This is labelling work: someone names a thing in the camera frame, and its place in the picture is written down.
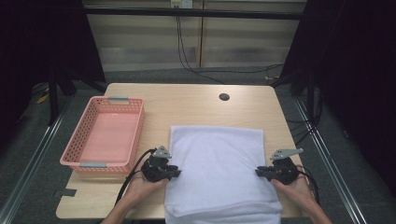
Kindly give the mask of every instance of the gray floor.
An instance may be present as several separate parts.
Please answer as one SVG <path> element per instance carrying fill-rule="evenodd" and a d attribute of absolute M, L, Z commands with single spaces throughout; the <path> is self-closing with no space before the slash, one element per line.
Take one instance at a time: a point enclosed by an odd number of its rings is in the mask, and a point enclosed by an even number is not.
<path fill-rule="evenodd" d="M 233 71 L 255 71 L 253 68 L 228 68 Z M 266 76 L 274 77 L 278 71 L 269 74 L 261 73 L 230 73 L 209 72 L 201 75 L 210 76 L 225 84 L 239 85 L 265 85 L 268 84 Z M 158 71 L 114 72 L 106 74 L 107 83 L 112 82 L 150 82 L 150 83 L 207 83 L 218 82 L 198 76 L 184 69 L 169 69 Z M 39 169 L 33 174 L 29 189 L 21 200 L 18 211 L 12 223 L 96 223 L 97 220 L 60 220 L 55 211 L 60 199 L 54 197 L 55 190 L 62 189 L 71 174 L 68 167 L 63 167 L 59 159 L 64 148 L 74 131 L 78 119 L 91 96 L 102 95 L 101 92 L 77 83 L 78 92 L 72 98 L 60 96 L 61 104 L 70 100 L 69 107 L 64 112 L 64 119 L 55 137 L 49 144 L 48 152 Z M 32 158 L 41 138 L 48 129 L 49 102 L 41 105 L 35 103 L 40 96 L 39 91 L 33 96 L 32 103 L 24 113 L 18 124 L 14 138 L 7 145 L 7 152 L 0 159 L 0 203 L 5 204 L 10 193 L 18 184 L 19 177 Z M 291 97 L 289 86 L 276 88 L 276 94 L 287 120 L 302 120 L 298 112 L 295 98 Z M 290 131 L 298 141 L 305 133 L 306 128 L 302 123 L 290 122 Z M 351 194 L 356 198 L 367 223 L 395 223 L 396 202 L 391 197 L 387 187 L 383 184 L 376 172 L 371 169 L 359 152 L 353 139 L 346 139 L 344 128 L 337 121 L 331 110 L 324 104 L 318 129 L 332 154 Z M 334 223 L 353 223 L 344 201 L 340 197 L 328 171 L 320 157 L 317 147 L 308 135 L 298 147 L 304 149 L 301 154 L 304 166 L 314 175 L 320 187 L 321 205 Z M 306 218 L 282 219 L 282 223 L 310 223 Z"/>

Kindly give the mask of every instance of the white towel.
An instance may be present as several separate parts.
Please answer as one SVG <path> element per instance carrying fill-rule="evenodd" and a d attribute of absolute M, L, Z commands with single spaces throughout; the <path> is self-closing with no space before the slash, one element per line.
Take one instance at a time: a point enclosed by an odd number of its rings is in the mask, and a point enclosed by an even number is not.
<path fill-rule="evenodd" d="M 182 172 L 166 187 L 166 223 L 280 223 L 276 190 L 255 173 L 262 130 L 174 126 L 170 151 Z"/>

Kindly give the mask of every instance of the electrical outlet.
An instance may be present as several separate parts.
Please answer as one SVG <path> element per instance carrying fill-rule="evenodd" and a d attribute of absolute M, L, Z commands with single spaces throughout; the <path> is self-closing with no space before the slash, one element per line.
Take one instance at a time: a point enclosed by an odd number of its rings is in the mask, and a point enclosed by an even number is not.
<path fill-rule="evenodd" d="M 181 0 L 181 8 L 192 8 L 192 0 Z"/>
<path fill-rule="evenodd" d="M 171 8 L 181 8 L 181 0 L 171 0 Z"/>

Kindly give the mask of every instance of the cable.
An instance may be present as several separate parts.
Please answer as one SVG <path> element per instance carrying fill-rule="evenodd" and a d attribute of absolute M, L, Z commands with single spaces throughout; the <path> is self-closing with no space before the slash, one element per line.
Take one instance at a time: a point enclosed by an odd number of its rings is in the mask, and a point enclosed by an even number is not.
<path fill-rule="evenodd" d="M 307 122 L 308 120 L 292 120 L 292 119 L 286 119 L 286 122 L 289 122 L 289 123 L 305 123 L 305 122 Z"/>
<path fill-rule="evenodd" d="M 202 73 L 238 73 L 238 74 L 254 74 L 254 73 L 262 73 L 265 72 L 268 76 L 267 78 L 267 83 L 266 85 L 269 84 L 269 70 L 275 69 L 279 66 L 282 66 L 283 63 L 277 63 L 277 64 L 271 64 L 266 66 L 264 69 L 261 70 L 255 70 L 255 71 L 232 71 L 232 70 L 205 70 L 205 71 L 196 71 L 194 70 L 190 64 L 189 61 L 187 60 L 187 56 L 186 56 L 186 52 L 184 50 L 184 43 L 183 43 L 183 37 L 182 37 L 182 33 L 181 33 L 181 22 L 180 22 L 180 17 L 177 17 L 177 51 L 178 51 L 178 58 L 180 60 L 181 65 L 183 66 L 184 69 L 186 69 L 189 72 L 194 73 L 197 76 L 200 77 L 205 77 L 205 78 L 209 78 L 211 80 L 214 80 L 216 82 L 219 82 L 221 84 L 225 84 L 224 82 L 215 79 L 213 77 L 207 77 L 202 75 Z"/>
<path fill-rule="evenodd" d="M 323 110 L 323 95 L 321 94 L 321 92 L 319 92 L 319 98 L 318 98 L 318 104 L 317 104 L 317 112 L 316 115 L 314 117 L 314 120 L 311 121 L 312 123 L 312 127 L 309 128 L 308 127 L 308 132 L 302 137 L 300 138 L 294 145 L 297 146 L 298 144 L 300 144 L 309 134 L 311 134 L 314 130 L 317 129 L 319 121 L 320 121 L 320 117 L 322 114 L 322 110 Z"/>
<path fill-rule="evenodd" d="M 314 191 L 315 200 L 317 201 L 317 204 L 320 206 L 319 187 L 318 187 L 317 181 L 315 180 L 314 176 L 308 169 L 306 169 L 305 167 L 300 166 L 300 165 L 298 165 L 297 167 L 301 167 L 308 172 L 308 174 L 307 174 L 305 172 L 299 171 L 300 174 L 308 177 L 308 180 L 312 183 L 312 185 L 314 187 L 313 191 Z"/>
<path fill-rule="evenodd" d="M 291 128 L 291 129 L 290 129 L 290 132 L 292 132 L 292 131 L 294 131 L 294 130 L 300 128 L 300 127 L 303 126 L 303 125 L 304 125 L 304 123 L 301 123 L 301 124 L 299 124 L 299 125 L 297 125 L 297 126 Z"/>
<path fill-rule="evenodd" d="M 222 81 L 220 81 L 220 80 L 217 80 L 217 79 L 215 79 L 215 78 L 213 78 L 213 77 L 207 77 L 207 76 L 201 75 L 201 74 L 197 73 L 196 71 L 194 71 L 194 70 L 191 68 L 191 66 L 190 66 L 190 64 L 189 64 L 189 61 L 187 60 L 186 52 L 185 52 L 185 50 L 184 50 L 183 38 L 182 38 L 182 34 L 181 34 L 180 17 L 176 17 L 176 21 L 177 21 L 177 51 L 178 51 L 178 58 L 179 58 L 179 60 L 180 60 L 181 65 L 184 67 L 184 69 L 186 69 L 186 70 L 189 71 L 189 72 L 194 73 L 194 74 L 197 75 L 197 76 L 209 78 L 209 79 L 214 80 L 214 81 L 216 81 L 216 82 L 218 82 L 218 83 L 220 83 L 220 84 L 224 84 L 224 85 L 225 85 L 224 82 L 222 82 Z M 186 67 L 186 65 L 183 63 L 183 60 L 181 59 L 180 45 L 181 45 L 181 49 L 182 49 L 182 51 L 183 51 L 184 60 L 185 60 L 185 62 L 186 62 L 187 67 Z"/>
<path fill-rule="evenodd" d="M 117 196 L 117 200 L 116 203 L 122 198 L 123 192 L 125 191 L 126 187 L 129 185 L 129 183 L 131 182 L 132 177 L 134 177 L 135 174 L 137 174 L 140 171 L 135 172 L 137 166 L 140 164 L 140 162 L 143 160 L 143 158 L 149 154 L 149 153 L 153 153 L 155 152 L 156 149 L 149 149 L 147 150 L 145 153 L 143 153 L 143 155 L 139 158 L 139 160 L 136 162 L 136 164 L 134 165 L 134 168 L 132 169 L 131 173 L 129 173 L 129 175 L 125 178 L 124 183 L 121 186 L 119 195 Z"/>
<path fill-rule="evenodd" d="M 308 131 L 307 131 L 307 130 L 302 130 L 301 132 L 294 134 L 294 135 L 292 136 L 292 138 L 295 138 L 295 137 L 297 137 L 298 135 L 303 134 L 303 133 L 305 133 L 305 135 L 307 135 L 308 133 L 310 133 L 310 130 L 308 130 Z"/>

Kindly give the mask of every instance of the wall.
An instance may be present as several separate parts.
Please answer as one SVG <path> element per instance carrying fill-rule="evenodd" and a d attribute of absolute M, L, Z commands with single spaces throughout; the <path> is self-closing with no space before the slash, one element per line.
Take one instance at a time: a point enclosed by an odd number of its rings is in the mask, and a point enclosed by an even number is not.
<path fill-rule="evenodd" d="M 85 6 L 170 7 L 170 1 L 85 0 Z M 193 8 L 302 12 L 304 0 L 193 1 Z M 89 15 L 105 72 L 182 67 L 175 17 Z M 191 67 L 283 63 L 297 21 L 180 18 Z"/>

